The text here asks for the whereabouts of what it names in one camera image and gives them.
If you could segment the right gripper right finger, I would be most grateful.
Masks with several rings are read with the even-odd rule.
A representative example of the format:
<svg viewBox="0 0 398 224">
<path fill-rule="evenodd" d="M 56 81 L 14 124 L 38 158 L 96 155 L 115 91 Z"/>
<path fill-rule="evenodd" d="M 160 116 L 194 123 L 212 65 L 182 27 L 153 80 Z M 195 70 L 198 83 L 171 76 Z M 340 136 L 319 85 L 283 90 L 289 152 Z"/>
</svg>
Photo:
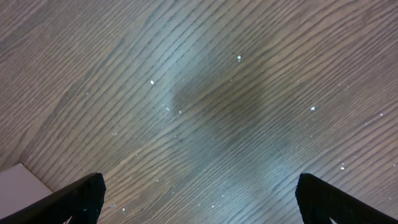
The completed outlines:
<svg viewBox="0 0 398 224">
<path fill-rule="evenodd" d="M 300 175 L 295 196 L 304 224 L 397 224 L 395 218 L 309 173 Z"/>
</svg>

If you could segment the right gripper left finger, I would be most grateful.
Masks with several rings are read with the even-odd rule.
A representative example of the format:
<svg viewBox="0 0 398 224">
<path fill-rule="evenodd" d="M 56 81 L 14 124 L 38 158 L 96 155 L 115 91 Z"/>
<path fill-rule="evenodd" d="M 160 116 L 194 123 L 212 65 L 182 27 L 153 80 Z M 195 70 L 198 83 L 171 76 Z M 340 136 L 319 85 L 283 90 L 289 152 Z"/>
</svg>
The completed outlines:
<svg viewBox="0 0 398 224">
<path fill-rule="evenodd" d="M 1 219 L 1 224 L 97 224 L 106 186 L 91 173 L 53 194 Z"/>
</svg>

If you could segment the white open cardboard box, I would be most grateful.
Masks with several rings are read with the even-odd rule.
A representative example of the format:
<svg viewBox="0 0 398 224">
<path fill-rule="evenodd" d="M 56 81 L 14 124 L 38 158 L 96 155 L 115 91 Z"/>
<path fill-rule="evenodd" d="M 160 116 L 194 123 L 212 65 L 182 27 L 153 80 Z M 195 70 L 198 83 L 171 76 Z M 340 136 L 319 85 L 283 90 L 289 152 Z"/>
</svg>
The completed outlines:
<svg viewBox="0 0 398 224">
<path fill-rule="evenodd" d="M 53 194 L 50 188 L 21 163 L 1 172 L 0 184 L 1 218 Z"/>
</svg>

